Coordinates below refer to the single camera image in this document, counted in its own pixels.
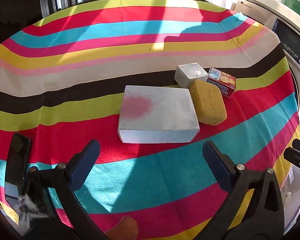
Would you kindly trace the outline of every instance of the washing machine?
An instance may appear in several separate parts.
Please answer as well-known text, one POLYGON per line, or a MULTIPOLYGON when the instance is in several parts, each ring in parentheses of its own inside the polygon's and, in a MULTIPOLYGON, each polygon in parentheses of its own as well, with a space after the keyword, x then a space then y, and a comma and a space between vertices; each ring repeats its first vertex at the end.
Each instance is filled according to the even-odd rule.
MULTIPOLYGON (((279 37, 295 86, 300 117, 300 15, 277 0, 238 0, 235 11, 266 26, 279 37)), ((295 223, 300 211, 300 171, 293 166, 282 188, 285 230, 295 223)))

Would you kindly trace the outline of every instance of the soap box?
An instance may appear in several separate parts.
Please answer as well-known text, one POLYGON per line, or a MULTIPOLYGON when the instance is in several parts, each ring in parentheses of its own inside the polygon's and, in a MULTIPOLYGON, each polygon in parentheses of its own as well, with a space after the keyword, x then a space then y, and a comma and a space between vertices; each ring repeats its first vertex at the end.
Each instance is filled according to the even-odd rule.
POLYGON ((196 62, 178 65, 174 80, 181 88, 189 88, 193 82, 200 79, 207 81, 209 74, 196 62))
POLYGON ((188 89, 125 87, 118 126, 123 143, 186 143, 199 130, 188 89))
POLYGON ((210 68, 207 82, 216 85, 227 98, 231 97, 236 88, 236 78, 216 68, 210 68))

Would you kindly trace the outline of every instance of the little swan logo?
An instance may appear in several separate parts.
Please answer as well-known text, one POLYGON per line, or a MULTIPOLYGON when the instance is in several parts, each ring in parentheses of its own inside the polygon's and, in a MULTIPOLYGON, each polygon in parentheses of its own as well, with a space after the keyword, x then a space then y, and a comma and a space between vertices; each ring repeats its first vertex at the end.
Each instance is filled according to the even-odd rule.
POLYGON ((249 6, 248 4, 245 4, 243 1, 240 2, 242 5, 247 6, 249 8, 251 8, 251 6, 249 6))

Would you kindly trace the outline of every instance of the sponge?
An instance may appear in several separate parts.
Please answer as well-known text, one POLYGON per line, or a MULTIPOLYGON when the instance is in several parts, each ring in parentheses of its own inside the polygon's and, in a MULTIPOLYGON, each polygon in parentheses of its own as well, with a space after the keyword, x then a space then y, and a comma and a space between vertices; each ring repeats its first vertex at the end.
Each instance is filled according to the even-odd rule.
POLYGON ((189 91, 199 122, 217 125, 227 119, 226 107, 217 86, 196 80, 189 91))

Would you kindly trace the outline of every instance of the bolt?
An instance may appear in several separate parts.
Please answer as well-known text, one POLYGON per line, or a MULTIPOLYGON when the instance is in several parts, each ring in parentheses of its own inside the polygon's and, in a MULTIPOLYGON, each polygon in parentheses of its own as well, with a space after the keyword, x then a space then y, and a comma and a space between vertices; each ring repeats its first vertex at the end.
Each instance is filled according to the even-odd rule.
POLYGON ((274 173, 274 170, 271 169, 271 168, 268 168, 268 169, 267 169, 267 172, 270 173, 270 174, 273 174, 273 173, 274 173))
POLYGON ((65 163, 59 163, 58 164, 58 169, 63 170, 66 167, 65 163))
POLYGON ((30 171, 30 172, 34 172, 36 169, 37 169, 36 166, 32 166, 32 167, 30 167, 29 171, 30 171))
POLYGON ((238 169, 239 171, 244 171, 245 168, 246 168, 246 167, 245 167, 243 164, 241 164, 241 163, 237 164, 237 169, 238 169))

